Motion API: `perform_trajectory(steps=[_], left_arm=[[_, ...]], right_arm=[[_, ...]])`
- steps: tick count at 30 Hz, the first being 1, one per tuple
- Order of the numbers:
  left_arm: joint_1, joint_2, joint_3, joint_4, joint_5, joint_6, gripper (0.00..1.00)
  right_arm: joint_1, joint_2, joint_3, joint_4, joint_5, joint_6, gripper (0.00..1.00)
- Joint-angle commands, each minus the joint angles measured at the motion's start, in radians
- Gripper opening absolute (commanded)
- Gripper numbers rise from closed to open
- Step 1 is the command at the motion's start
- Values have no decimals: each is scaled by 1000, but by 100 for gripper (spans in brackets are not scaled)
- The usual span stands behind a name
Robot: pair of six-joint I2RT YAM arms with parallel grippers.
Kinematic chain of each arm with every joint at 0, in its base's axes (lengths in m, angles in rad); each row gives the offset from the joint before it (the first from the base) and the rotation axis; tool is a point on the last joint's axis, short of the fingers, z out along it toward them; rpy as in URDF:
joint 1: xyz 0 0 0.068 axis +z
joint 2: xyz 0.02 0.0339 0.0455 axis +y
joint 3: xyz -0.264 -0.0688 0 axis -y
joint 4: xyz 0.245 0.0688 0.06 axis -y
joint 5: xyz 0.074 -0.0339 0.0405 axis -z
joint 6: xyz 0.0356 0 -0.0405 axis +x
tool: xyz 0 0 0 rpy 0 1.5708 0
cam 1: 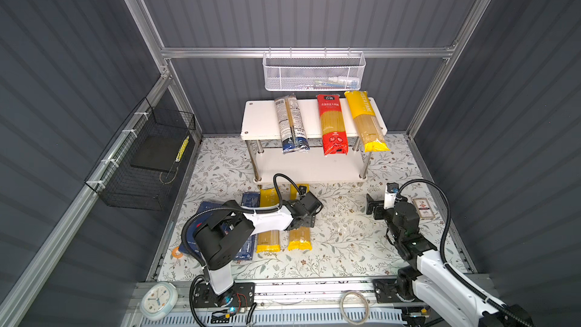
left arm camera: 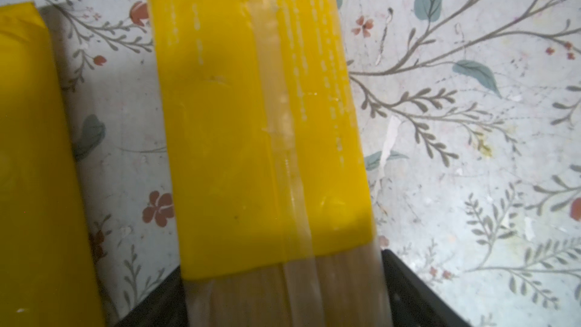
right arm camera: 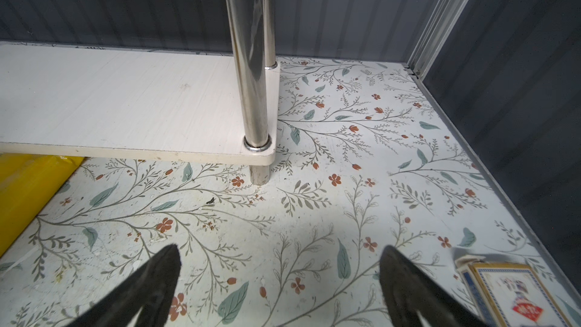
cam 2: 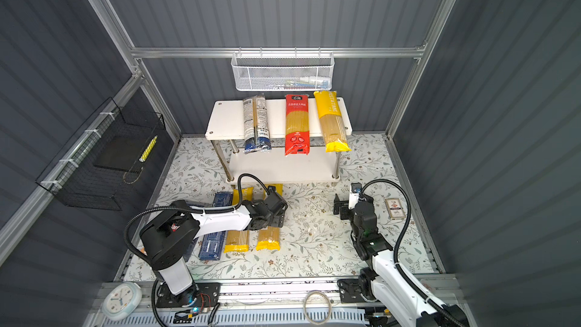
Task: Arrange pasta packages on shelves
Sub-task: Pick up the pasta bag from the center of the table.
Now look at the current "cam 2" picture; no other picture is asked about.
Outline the yellow spaghetti pack barcode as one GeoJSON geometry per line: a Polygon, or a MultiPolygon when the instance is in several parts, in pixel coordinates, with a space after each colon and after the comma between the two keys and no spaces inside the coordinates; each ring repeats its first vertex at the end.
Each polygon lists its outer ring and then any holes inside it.
{"type": "Polygon", "coordinates": [[[269,251],[280,251],[280,228],[274,226],[268,226],[258,232],[257,239],[257,251],[269,250],[269,251]]]}

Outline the yellow pastatime spaghetti pack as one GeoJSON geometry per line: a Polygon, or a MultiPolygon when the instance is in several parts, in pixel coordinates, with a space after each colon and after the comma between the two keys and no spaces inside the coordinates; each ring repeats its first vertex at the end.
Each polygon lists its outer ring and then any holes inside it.
{"type": "Polygon", "coordinates": [[[351,151],[347,142],[346,127],[337,100],[337,93],[317,91],[313,95],[316,100],[320,127],[325,141],[325,151],[351,151]]]}
{"type": "MultiPolygon", "coordinates": [[[[251,201],[253,199],[254,188],[247,187],[241,190],[242,200],[251,201]]],[[[227,232],[225,240],[225,253],[248,252],[250,249],[250,233],[248,231],[230,230],[227,232]]]]}

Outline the red spaghetti pack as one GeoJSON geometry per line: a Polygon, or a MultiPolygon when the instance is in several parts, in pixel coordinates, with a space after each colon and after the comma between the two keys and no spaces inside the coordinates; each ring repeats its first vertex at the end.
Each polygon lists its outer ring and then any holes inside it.
{"type": "Polygon", "coordinates": [[[285,155],[309,154],[310,120],[308,95],[286,95],[285,155]]]}

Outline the blue white spaghetti pack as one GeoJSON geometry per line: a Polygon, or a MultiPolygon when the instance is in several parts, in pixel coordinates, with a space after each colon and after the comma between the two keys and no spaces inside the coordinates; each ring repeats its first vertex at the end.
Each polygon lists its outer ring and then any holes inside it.
{"type": "Polygon", "coordinates": [[[255,95],[243,100],[245,154],[270,151],[268,111],[264,95],[255,95]]]}

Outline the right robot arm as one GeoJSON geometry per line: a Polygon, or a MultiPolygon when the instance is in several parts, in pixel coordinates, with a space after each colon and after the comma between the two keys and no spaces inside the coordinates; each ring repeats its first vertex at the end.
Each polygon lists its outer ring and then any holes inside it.
{"type": "Polygon", "coordinates": [[[353,183],[350,199],[334,199],[334,214],[349,220],[353,247],[367,267],[361,269],[359,293],[366,301],[379,301],[391,313],[389,326],[468,326],[469,320],[458,305],[449,305],[437,298],[399,261],[399,249],[411,223],[407,213],[405,223],[392,245],[379,232],[374,198],[366,194],[369,186],[386,183],[396,188],[405,201],[409,197],[397,183],[376,179],[366,184],[353,183]]]}

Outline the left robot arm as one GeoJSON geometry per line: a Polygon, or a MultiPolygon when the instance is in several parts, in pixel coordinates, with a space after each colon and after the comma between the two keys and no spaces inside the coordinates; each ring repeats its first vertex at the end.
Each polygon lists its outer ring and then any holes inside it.
{"type": "Polygon", "coordinates": [[[154,271],[157,278],[165,282],[172,295],[178,296],[195,284],[183,255],[193,240],[212,233],[228,231],[262,230],[268,226],[282,227],[281,217],[288,203],[282,195],[269,189],[258,177],[243,173],[237,180],[237,191],[241,192],[244,178],[257,181],[266,191],[263,200],[249,201],[239,195],[236,204],[225,207],[197,207],[187,201],[178,200],[167,206],[151,207],[135,215],[123,231],[126,247],[142,259],[154,271]],[[132,243],[130,229],[144,216],[155,217],[139,231],[144,251],[132,243]]]}

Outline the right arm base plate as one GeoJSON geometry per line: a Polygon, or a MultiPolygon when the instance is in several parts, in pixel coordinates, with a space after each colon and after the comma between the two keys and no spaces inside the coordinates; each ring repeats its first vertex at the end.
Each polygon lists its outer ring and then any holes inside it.
{"type": "Polygon", "coordinates": [[[337,287],[339,288],[340,300],[344,304],[377,301],[377,298],[372,293],[371,282],[366,277],[339,279],[337,287]]]}

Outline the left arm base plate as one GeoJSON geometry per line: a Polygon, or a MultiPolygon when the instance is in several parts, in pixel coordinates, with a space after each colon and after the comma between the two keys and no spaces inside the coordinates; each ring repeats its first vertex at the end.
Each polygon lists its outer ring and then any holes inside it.
{"type": "Polygon", "coordinates": [[[174,295],[167,284],[163,282],[157,287],[155,305],[157,308],[210,309],[218,302],[221,286],[217,282],[195,283],[184,292],[174,295]]]}

